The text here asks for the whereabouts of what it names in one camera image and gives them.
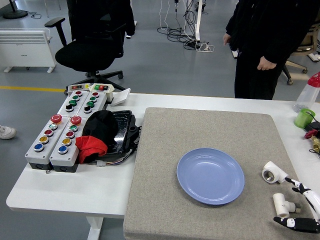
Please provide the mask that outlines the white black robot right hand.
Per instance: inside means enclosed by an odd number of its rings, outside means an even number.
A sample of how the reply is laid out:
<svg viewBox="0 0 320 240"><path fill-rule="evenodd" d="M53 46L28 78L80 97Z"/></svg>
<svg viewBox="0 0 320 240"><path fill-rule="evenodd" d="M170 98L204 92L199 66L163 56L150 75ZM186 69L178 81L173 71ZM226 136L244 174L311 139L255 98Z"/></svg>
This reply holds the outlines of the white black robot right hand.
<svg viewBox="0 0 320 240"><path fill-rule="evenodd" d="M274 217L273 220L286 228L303 233L320 233L320 197L313 190L304 186L301 182L285 177L285 180L292 183L295 187L293 191L302 194L317 215L317 219L305 217Z"/></svg>

